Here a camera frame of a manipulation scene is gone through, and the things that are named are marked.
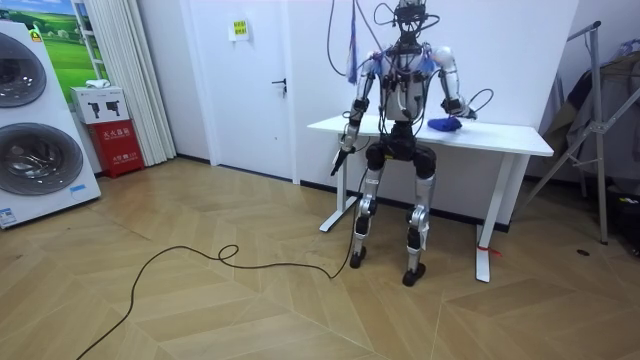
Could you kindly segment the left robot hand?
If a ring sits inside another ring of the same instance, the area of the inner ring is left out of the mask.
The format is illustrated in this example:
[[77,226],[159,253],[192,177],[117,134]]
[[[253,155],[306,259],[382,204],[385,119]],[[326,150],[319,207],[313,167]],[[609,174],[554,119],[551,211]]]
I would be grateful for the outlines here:
[[356,148],[353,145],[341,146],[333,159],[333,163],[332,163],[333,168],[331,170],[330,175],[334,176],[340,170],[340,168],[344,164],[347,157],[351,154],[354,154],[355,151],[356,151]]

